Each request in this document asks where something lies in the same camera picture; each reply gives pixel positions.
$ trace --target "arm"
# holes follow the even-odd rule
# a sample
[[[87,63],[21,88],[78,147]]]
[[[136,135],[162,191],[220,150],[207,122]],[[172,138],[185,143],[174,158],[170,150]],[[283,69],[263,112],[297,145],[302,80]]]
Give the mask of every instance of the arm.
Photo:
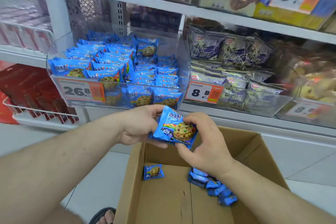
[[[185,122],[196,124],[202,144],[191,152],[175,144],[192,167],[210,173],[228,186],[263,223],[335,223],[336,218],[234,160],[222,133],[204,113],[192,113]]]
[[[138,107],[102,117],[80,128],[0,158],[3,223],[40,223],[117,143],[141,141],[155,131],[163,105]]]

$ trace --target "brown cardboard box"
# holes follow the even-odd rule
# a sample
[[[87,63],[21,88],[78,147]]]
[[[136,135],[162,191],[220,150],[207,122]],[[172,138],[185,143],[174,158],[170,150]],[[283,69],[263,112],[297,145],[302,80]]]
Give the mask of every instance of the brown cardboard box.
[[[260,134],[219,127],[231,155],[260,175],[288,189]],[[201,143],[198,135],[193,148]],[[163,164],[165,177],[143,180],[145,165]],[[218,203],[206,189],[190,184],[190,166],[169,145],[160,149],[148,143],[137,144],[129,157],[115,224],[257,224],[259,221],[239,201],[232,207]]]

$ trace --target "black sandal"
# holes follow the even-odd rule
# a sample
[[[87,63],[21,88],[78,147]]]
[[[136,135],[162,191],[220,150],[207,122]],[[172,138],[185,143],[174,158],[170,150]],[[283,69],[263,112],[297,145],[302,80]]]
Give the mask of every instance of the black sandal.
[[[101,209],[98,213],[96,213],[92,219],[90,220],[89,224],[96,224],[101,217],[104,217],[105,216],[105,213],[108,211],[108,210],[112,210],[112,212],[115,214],[116,213],[116,209],[115,208],[112,208],[112,207],[106,207],[104,209]]]

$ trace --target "forearm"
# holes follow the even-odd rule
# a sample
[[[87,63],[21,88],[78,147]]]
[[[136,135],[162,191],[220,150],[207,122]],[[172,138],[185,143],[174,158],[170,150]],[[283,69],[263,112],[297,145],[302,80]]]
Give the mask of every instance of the forearm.
[[[220,177],[251,212],[266,224],[335,223],[329,213],[262,177],[240,162]]]
[[[113,114],[0,158],[3,223],[40,223],[120,135]]]

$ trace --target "pile of blue cookie packages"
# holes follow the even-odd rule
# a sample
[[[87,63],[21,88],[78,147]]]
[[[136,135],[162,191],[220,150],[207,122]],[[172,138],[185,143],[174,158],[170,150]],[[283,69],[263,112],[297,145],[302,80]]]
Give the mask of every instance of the pile of blue cookie packages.
[[[232,191],[211,175],[202,172],[194,167],[188,174],[188,182],[207,189],[209,196],[217,196],[218,203],[229,206],[238,201]]]

